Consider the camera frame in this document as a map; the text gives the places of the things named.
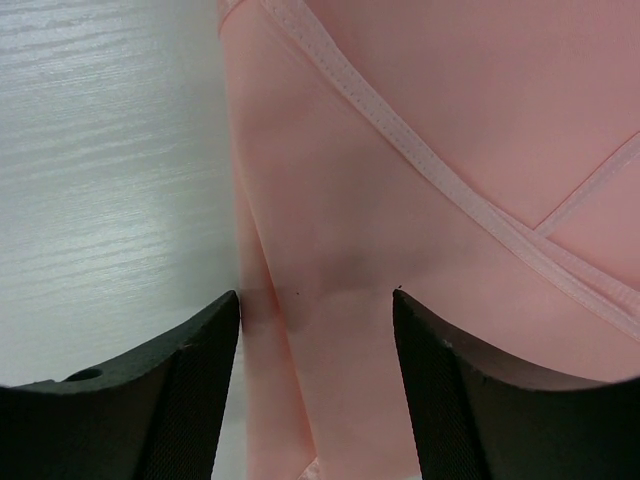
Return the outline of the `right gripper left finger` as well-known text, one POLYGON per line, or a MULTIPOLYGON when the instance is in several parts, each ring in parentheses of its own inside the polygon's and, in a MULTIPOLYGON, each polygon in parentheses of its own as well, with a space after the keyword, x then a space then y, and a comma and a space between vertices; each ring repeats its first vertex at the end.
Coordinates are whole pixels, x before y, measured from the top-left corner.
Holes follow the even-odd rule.
POLYGON ((179 326, 63 381, 3 387, 2 478, 210 478, 239 323, 229 291, 179 326))

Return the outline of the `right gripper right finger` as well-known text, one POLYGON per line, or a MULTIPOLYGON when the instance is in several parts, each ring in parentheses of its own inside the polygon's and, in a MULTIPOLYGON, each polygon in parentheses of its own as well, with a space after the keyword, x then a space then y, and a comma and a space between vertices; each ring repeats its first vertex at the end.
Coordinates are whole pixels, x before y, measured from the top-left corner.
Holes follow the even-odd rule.
POLYGON ((422 478, 638 478, 638 379, 526 362, 401 290, 393 327, 422 478))

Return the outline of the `pink cloth napkin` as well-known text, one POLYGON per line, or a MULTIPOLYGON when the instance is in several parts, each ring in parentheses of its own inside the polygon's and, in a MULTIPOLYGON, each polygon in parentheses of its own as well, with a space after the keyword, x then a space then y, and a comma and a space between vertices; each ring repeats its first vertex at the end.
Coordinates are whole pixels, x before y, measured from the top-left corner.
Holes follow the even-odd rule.
POLYGON ((222 1, 252 479, 417 474, 402 289, 639 372, 635 1, 222 1))

